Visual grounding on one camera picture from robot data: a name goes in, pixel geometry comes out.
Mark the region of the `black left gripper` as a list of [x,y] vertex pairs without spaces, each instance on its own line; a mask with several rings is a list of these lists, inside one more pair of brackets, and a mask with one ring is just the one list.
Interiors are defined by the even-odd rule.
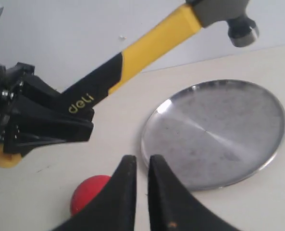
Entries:
[[[41,146],[88,141],[93,130],[95,77],[89,74],[60,93],[33,74],[33,65],[17,63],[9,69],[0,65],[3,151],[25,156]],[[21,114],[10,117],[18,95]]]

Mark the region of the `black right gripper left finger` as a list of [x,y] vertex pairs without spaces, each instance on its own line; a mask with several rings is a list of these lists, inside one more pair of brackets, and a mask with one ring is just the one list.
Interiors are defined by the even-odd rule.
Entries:
[[136,157],[125,155],[101,192],[56,231],[133,231],[136,214]]

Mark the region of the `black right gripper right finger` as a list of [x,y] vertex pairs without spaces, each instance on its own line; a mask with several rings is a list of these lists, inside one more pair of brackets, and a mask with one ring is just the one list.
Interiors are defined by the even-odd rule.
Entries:
[[191,195],[161,155],[149,161],[148,206],[152,231],[231,230],[230,224]]

